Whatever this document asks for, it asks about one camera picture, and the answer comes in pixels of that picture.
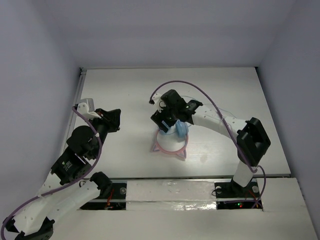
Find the pink blue cat-ear headphones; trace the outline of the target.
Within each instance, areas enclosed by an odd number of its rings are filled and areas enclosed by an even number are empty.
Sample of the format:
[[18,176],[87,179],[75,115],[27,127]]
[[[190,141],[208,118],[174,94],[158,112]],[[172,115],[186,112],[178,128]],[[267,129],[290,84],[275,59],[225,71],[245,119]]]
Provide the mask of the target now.
[[183,160],[187,158],[187,145],[189,142],[189,125],[178,120],[167,132],[156,130],[152,153],[163,153]]

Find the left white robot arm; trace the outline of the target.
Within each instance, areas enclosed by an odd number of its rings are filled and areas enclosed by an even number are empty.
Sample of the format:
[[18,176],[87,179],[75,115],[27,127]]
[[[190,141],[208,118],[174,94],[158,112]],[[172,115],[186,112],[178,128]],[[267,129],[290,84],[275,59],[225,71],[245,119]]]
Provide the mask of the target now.
[[17,240],[48,240],[55,225],[70,212],[97,197],[111,193],[112,181],[102,171],[86,176],[97,165],[103,143],[110,133],[120,130],[121,110],[81,110],[73,112],[85,124],[76,127],[67,139],[67,147],[50,169],[37,195],[17,207],[2,223],[5,231],[16,233]]

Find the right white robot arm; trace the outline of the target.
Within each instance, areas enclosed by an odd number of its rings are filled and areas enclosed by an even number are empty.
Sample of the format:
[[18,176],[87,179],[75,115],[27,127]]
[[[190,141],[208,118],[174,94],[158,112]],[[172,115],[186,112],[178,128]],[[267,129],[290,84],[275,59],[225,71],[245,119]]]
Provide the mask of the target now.
[[150,104],[156,111],[151,120],[165,133],[177,122],[203,127],[230,138],[237,149],[239,164],[231,179],[231,192],[238,197],[249,191],[249,183],[260,160],[271,145],[261,121],[224,116],[220,110],[210,109],[197,100],[186,102],[176,90],[155,93]]

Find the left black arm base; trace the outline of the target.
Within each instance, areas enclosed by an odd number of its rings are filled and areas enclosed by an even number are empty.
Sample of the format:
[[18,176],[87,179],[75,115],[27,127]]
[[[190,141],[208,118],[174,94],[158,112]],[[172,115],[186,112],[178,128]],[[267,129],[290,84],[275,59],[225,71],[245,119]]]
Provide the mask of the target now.
[[127,201],[127,181],[123,179],[112,179],[110,192],[106,196],[94,198],[83,206],[80,210],[86,211],[122,211],[126,210]]

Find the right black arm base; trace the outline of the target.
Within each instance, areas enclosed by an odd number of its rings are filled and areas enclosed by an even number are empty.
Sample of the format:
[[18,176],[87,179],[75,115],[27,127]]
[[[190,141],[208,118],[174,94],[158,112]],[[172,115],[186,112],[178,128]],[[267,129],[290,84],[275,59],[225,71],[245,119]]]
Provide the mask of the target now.
[[215,182],[211,195],[216,198],[218,210],[263,209],[261,192],[257,180],[246,187],[230,182]]

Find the white foam front panel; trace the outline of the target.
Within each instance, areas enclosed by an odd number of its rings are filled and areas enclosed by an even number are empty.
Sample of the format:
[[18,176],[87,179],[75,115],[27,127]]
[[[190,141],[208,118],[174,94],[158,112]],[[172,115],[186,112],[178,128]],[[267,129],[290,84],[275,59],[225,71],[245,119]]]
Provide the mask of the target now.
[[216,210],[214,186],[214,182],[206,180],[131,180],[127,182],[126,210]]

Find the aluminium rail left edge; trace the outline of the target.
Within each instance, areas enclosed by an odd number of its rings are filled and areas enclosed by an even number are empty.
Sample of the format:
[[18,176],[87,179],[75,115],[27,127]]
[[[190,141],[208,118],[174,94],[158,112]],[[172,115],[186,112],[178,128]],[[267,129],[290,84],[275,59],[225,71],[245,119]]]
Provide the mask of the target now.
[[[87,69],[84,67],[81,67],[79,69],[79,79],[77,82],[75,95],[74,95],[73,102],[71,105],[72,107],[74,107],[75,104],[77,104],[81,99],[83,86],[84,86],[84,82],[86,79],[86,74],[87,74]],[[67,139],[70,137],[71,132],[74,129],[75,122],[76,122],[76,116],[74,116],[74,112],[71,110],[70,115],[69,115],[69,119],[68,119],[68,123],[66,126],[66,130],[65,130],[65,133],[64,133],[64,136],[62,139],[62,144],[61,144],[59,155],[61,155],[64,152],[65,148],[67,147]]]

